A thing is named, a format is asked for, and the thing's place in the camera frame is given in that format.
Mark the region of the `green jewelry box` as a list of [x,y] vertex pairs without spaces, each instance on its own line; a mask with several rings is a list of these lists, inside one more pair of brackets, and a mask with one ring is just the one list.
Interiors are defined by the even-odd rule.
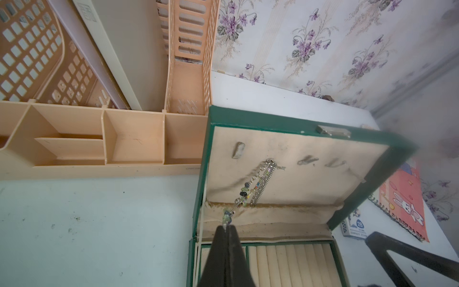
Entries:
[[417,150],[395,133],[210,107],[186,284],[234,226],[256,287],[346,287],[333,229]]

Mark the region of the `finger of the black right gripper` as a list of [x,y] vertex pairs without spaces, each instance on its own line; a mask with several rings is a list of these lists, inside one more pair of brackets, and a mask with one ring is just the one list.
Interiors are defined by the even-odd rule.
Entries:
[[379,232],[370,234],[365,239],[365,243],[397,287],[413,287],[415,284],[390,256],[391,252],[410,259],[453,281],[459,280],[459,264],[451,259],[423,251]]

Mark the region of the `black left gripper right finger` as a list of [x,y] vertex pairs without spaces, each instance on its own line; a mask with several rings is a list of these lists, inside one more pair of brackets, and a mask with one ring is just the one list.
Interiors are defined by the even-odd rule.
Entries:
[[234,226],[225,229],[225,285],[226,287],[254,287],[249,265]]

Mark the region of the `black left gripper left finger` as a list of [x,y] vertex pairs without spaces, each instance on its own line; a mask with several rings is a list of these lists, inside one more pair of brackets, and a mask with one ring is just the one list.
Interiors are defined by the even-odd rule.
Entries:
[[223,226],[216,229],[208,259],[204,266],[198,287],[225,287],[228,259],[227,232]]

